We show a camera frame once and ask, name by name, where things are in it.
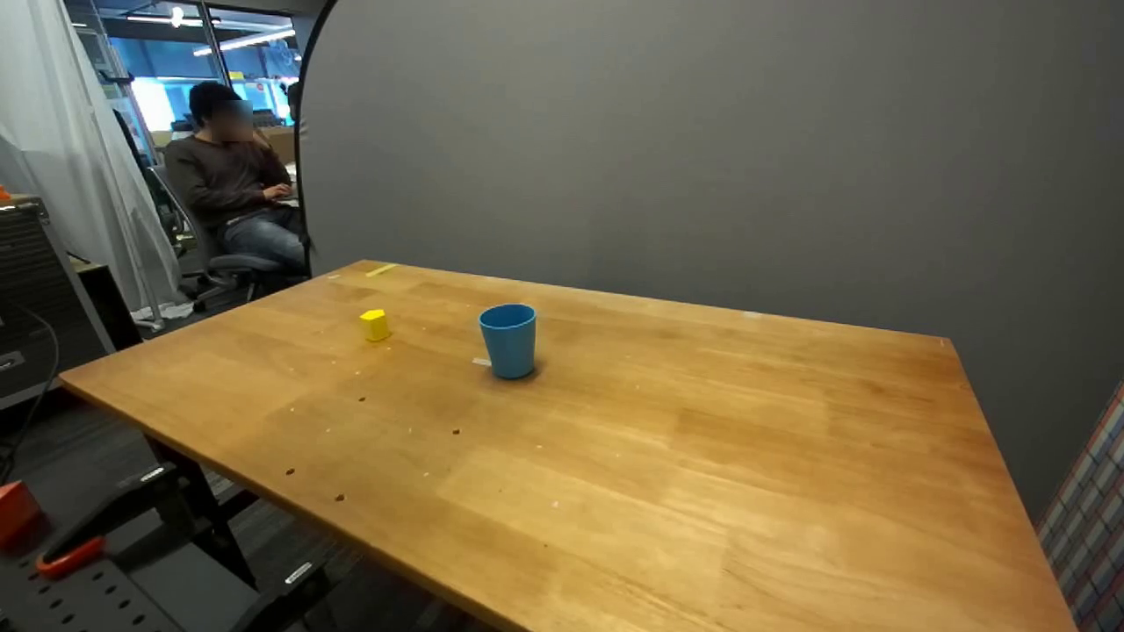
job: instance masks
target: wooden table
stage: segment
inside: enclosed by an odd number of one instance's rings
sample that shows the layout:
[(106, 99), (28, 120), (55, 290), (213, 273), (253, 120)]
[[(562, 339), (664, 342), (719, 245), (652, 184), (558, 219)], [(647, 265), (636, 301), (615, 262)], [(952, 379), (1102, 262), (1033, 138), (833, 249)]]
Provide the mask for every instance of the wooden table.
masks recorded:
[(942, 339), (353, 265), (65, 384), (487, 622), (1070, 630)]

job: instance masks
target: dark hair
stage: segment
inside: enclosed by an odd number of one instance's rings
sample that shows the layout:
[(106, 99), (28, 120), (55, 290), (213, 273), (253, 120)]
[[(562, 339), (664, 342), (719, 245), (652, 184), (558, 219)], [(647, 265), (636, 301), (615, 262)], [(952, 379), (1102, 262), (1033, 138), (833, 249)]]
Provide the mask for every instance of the dark hair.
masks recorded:
[(247, 113), (247, 104), (230, 84), (205, 81), (190, 88), (190, 116), (196, 123), (213, 120), (219, 113)]

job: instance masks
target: man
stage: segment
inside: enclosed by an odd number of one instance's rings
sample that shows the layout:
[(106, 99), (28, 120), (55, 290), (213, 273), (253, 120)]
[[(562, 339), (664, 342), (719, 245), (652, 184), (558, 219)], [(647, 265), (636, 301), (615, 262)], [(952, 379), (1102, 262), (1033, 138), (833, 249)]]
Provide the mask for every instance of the man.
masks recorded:
[(196, 134), (167, 148), (168, 185), (230, 255), (257, 255), (307, 272), (307, 242), (293, 231), (293, 180), (271, 143), (243, 128), (247, 104), (224, 84), (190, 88)]

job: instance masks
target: small yellow object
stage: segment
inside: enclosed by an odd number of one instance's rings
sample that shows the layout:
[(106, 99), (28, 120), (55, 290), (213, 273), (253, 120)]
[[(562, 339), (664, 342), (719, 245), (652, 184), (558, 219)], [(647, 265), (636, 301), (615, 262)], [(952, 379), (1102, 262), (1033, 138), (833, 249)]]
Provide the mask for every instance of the small yellow object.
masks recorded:
[(364, 310), (359, 318), (363, 332), (364, 332), (364, 342), (379, 345), (390, 339), (390, 320), (386, 320), (386, 310)]

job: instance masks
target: white curtain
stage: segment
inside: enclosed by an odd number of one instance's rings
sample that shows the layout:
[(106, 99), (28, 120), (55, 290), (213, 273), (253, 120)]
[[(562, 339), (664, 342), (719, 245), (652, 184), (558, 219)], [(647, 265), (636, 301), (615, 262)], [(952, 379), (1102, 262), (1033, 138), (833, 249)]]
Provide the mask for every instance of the white curtain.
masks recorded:
[(65, 0), (0, 13), (0, 184), (38, 195), (55, 238), (109, 265), (131, 310), (175, 301), (175, 255)]

